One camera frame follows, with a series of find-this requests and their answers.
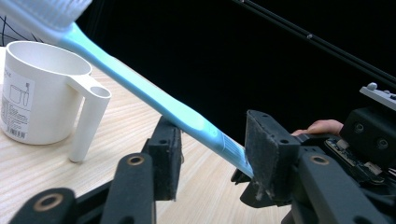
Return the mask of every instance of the cup handle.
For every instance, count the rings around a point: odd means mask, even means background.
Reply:
[[[111,92],[91,76],[68,76],[66,82],[85,97],[79,116],[78,126],[73,137],[69,160],[83,161],[90,148],[96,130],[105,114]]]

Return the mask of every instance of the cup label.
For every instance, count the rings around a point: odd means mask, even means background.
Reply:
[[[15,73],[7,66],[4,71],[1,119],[3,130],[25,139],[29,129],[35,82]]]

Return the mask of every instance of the white cup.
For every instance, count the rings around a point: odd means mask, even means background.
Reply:
[[[83,161],[111,93],[93,77],[92,67],[68,50],[32,41],[6,47],[1,127],[4,133],[31,145],[64,140],[74,130],[69,159]]]

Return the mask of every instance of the hand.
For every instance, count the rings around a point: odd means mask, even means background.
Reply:
[[[301,133],[331,133],[339,136],[344,124],[335,119],[320,119],[315,121],[305,130],[297,130],[291,135],[299,135]]]

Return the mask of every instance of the wooden table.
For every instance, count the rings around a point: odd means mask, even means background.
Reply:
[[[0,71],[5,49],[0,48]],[[29,146],[0,131],[0,223],[8,223],[37,193],[69,188],[76,196],[112,179],[119,160],[140,152],[160,114],[94,68],[92,76],[113,94],[91,148],[82,163],[67,159],[73,134],[48,146]],[[0,89],[3,75],[0,77]],[[251,208],[239,197],[247,183],[235,185],[235,168],[216,153],[182,134],[184,163],[176,201],[156,202],[157,223],[280,223],[289,206]]]

